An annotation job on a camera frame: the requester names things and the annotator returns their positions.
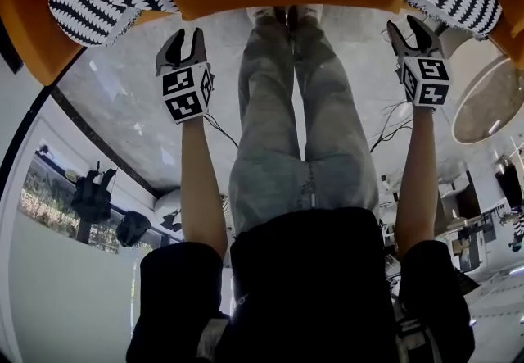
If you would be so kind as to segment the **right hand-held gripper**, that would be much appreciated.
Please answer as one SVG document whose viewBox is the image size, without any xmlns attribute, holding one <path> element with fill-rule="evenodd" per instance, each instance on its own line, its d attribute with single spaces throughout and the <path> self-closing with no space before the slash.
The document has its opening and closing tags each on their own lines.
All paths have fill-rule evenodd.
<svg viewBox="0 0 524 363">
<path fill-rule="evenodd" d="M 408 45 L 394 22 L 386 23 L 392 49 L 398 57 L 397 71 L 406 100 L 414 107 L 441 107 L 451 85 L 449 60 L 445 59 L 441 41 L 428 25 L 412 15 L 406 19 L 416 38 L 415 47 Z"/>
</svg>

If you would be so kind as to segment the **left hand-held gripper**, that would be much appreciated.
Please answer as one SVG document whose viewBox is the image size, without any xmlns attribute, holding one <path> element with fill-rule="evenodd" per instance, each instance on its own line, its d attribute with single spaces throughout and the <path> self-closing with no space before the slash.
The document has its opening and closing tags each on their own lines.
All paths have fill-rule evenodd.
<svg viewBox="0 0 524 363">
<path fill-rule="evenodd" d="M 177 125 L 207 114 L 214 89 L 202 29 L 195 28 L 190 54 L 181 59 L 184 39 L 185 29 L 179 29 L 156 55 L 156 76 L 161 78 L 162 100 Z"/>
</svg>

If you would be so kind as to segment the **person's right forearm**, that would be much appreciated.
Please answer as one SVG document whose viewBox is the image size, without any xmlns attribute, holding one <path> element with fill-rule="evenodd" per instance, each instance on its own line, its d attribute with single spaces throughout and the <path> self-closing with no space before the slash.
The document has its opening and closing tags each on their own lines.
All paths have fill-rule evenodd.
<svg viewBox="0 0 524 363">
<path fill-rule="evenodd" d="M 395 221 L 399 257 L 414 245 L 433 239 L 437 198 L 433 111 L 415 107 Z"/>
</svg>

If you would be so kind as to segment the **person's left forearm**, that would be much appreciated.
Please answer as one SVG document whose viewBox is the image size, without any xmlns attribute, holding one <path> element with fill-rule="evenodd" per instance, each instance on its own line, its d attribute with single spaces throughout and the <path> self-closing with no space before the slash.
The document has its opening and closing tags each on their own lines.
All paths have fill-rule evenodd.
<svg viewBox="0 0 524 363">
<path fill-rule="evenodd" d="M 183 122 L 181 207 L 184 239 L 212 247 L 224 258 L 228 246 L 225 217 L 200 116 Z"/>
</svg>

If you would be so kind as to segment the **person's left white shoe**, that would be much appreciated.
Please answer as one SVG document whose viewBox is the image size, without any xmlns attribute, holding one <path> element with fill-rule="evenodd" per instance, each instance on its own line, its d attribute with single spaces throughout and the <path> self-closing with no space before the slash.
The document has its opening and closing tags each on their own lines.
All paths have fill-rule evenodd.
<svg viewBox="0 0 524 363">
<path fill-rule="evenodd" d="M 248 7 L 246 13 L 253 25 L 265 17 L 275 17 L 274 7 Z"/>
</svg>

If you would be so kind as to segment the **person's white shoe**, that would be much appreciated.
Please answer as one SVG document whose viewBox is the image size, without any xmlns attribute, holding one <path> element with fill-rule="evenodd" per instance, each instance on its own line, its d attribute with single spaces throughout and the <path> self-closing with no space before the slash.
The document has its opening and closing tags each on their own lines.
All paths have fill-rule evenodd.
<svg viewBox="0 0 524 363">
<path fill-rule="evenodd" d="M 296 17 L 298 20 L 309 18 L 320 22 L 322 14 L 323 4 L 296 5 Z"/>
<path fill-rule="evenodd" d="M 253 25 L 265 17 L 275 17 L 274 7 L 248 7 L 246 13 Z"/>
</svg>

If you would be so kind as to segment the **round glass-top side table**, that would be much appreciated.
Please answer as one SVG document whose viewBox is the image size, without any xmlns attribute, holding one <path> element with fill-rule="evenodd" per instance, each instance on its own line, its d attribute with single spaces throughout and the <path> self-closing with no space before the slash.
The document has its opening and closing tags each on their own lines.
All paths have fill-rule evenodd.
<svg viewBox="0 0 524 363">
<path fill-rule="evenodd" d="M 483 142 L 524 108 L 524 71 L 488 39 L 447 28 L 440 40 L 452 77 L 445 107 L 452 137 L 462 145 Z"/>
</svg>

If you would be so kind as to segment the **person's right white shoe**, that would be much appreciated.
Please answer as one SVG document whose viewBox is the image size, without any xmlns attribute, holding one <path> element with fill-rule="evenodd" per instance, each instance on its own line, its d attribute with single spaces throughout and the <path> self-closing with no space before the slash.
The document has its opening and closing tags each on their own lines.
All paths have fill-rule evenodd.
<svg viewBox="0 0 524 363">
<path fill-rule="evenodd" d="M 296 5 L 296 17 L 298 20 L 309 18 L 320 22 L 322 14 L 323 4 Z"/>
</svg>

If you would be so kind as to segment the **person's blue jeans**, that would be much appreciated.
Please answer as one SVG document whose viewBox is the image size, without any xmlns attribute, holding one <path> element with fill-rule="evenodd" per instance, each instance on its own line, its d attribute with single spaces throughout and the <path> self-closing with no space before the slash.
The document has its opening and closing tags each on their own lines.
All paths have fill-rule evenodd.
<svg viewBox="0 0 524 363">
<path fill-rule="evenodd" d="M 242 136 L 229 181 L 244 233 L 298 211 L 377 212 L 377 174 L 341 61 L 314 19 L 257 21 L 238 78 Z"/>
</svg>

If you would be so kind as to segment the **white rounded device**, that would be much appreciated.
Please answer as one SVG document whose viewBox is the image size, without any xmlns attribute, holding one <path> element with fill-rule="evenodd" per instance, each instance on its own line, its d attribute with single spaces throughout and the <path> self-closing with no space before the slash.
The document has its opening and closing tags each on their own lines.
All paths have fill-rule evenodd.
<svg viewBox="0 0 524 363">
<path fill-rule="evenodd" d="M 154 214 L 160 226 L 172 232 L 177 232 L 181 225 L 181 190 L 179 188 L 165 194 L 154 206 Z"/>
</svg>

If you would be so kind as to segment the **orange sofa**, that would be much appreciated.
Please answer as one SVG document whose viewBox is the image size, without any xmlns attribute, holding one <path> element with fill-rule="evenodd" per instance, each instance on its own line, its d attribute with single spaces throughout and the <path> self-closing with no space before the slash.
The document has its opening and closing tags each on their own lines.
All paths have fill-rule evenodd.
<svg viewBox="0 0 524 363">
<path fill-rule="evenodd" d="M 524 70 L 524 0 L 498 1 L 501 17 L 488 38 Z M 176 13 L 183 18 L 179 9 L 171 14 Z M 145 11 L 132 26 L 171 14 Z M 21 60 L 41 84 L 52 84 L 85 47 L 62 31 L 48 0 L 0 0 L 0 18 Z"/>
</svg>

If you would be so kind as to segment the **black backpack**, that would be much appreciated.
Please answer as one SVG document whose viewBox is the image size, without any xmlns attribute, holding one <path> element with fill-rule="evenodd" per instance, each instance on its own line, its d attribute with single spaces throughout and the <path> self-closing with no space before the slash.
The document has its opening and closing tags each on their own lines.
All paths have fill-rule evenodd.
<svg viewBox="0 0 524 363">
<path fill-rule="evenodd" d="M 116 172 L 116 169 L 104 172 L 99 184 L 94 182 L 100 175 L 98 170 L 90 170 L 85 177 L 77 180 L 71 207 L 81 220 L 101 224 L 110 218 L 111 193 L 107 188 Z"/>
</svg>

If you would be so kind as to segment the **black cabinet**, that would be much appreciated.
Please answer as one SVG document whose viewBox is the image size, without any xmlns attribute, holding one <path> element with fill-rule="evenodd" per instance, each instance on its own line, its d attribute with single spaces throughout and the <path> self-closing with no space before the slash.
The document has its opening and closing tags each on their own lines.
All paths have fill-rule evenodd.
<svg viewBox="0 0 524 363">
<path fill-rule="evenodd" d="M 17 74 L 23 67 L 24 63 L 16 51 L 7 30 L 0 18 L 0 55 L 10 68 L 13 74 Z"/>
</svg>

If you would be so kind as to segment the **large glass window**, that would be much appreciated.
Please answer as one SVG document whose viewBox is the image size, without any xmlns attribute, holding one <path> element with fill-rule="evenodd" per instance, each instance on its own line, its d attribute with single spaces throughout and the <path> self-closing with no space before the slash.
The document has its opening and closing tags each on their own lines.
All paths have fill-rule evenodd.
<svg viewBox="0 0 524 363">
<path fill-rule="evenodd" d="M 95 170 L 100 172 L 94 180 L 99 184 L 106 170 L 101 171 L 98 168 Z M 122 247 L 117 240 L 115 230 L 124 218 L 124 214 L 134 210 L 122 208 L 114 201 L 113 191 L 117 171 L 107 188 L 111 193 L 110 218 L 101 224 L 89 224 L 81 220 L 72 209 L 71 202 L 77 180 L 86 175 L 78 175 L 74 170 L 67 170 L 60 166 L 54 160 L 49 146 L 41 145 L 35 151 L 25 176 L 18 201 L 18 211 L 60 235 L 116 255 L 125 247 Z M 150 252 L 177 242 L 175 237 L 151 225 L 133 247 Z"/>
</svg>

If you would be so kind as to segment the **person's black shirt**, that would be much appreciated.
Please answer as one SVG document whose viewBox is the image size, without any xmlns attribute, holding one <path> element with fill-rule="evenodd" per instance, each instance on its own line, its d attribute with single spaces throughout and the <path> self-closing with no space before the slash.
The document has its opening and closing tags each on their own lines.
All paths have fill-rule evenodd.
<svg viewBox="0 0 524 363">
<path fill-rule="evenodd" d="M 422 241 L 401 261 L 397 320 L 382 232 L 359 208 L 300 211 L 239 234 L 231 246 L 237 308 L 220 309 L 223 262 L 178 243 L 141 264 L 141 312 L 127 363 L 468 363 L 467 303 L 448 248 Z"/>
</svg>

